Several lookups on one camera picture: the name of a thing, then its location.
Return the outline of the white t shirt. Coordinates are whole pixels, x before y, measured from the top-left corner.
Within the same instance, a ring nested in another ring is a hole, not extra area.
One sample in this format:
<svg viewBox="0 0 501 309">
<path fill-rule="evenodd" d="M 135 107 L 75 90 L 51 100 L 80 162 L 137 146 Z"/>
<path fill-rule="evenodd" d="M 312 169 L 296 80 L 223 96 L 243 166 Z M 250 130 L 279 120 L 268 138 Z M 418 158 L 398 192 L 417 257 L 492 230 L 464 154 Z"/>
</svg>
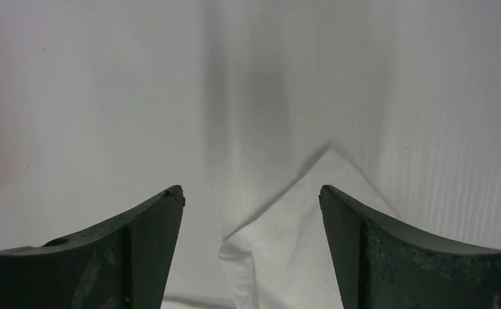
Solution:
<svg viewBox="0 0 501 309">
<path fill-rule="evenodd" d="M 391 207 L 337 150 L 328 148 L 285 193 L 219 251 L 237 308 L 341 308 L 319 206 L 333 185 L 380 212 Z"/>
</svg>

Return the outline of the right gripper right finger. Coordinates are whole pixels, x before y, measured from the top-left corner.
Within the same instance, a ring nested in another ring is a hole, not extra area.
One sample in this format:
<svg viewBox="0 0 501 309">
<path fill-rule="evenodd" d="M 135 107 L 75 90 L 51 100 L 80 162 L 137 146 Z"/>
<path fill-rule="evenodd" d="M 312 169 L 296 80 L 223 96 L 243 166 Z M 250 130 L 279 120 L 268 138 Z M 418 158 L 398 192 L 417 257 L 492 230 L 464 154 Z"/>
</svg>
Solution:
<svg viewBox="0 0 501 309">
<path fill-rule="evenodd" d="M 319 202 L 345 308 L 501 308 L 501 250 L 418 229 L 331 185 Z"/>
</svg>

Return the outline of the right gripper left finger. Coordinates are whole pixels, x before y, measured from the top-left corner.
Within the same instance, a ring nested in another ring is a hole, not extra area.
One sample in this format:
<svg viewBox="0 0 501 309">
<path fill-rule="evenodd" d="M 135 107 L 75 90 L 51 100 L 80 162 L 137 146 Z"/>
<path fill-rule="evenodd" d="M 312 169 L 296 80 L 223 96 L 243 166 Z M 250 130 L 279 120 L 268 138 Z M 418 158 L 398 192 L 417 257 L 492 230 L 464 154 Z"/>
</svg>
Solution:
<svg viewBox="0 0 501 309">
<path fill-rule="evenodd" d="M 0 308 L 159 308 L 184 206 L 175 185 L 43 246 L 0 250 Z"/>
</svg>

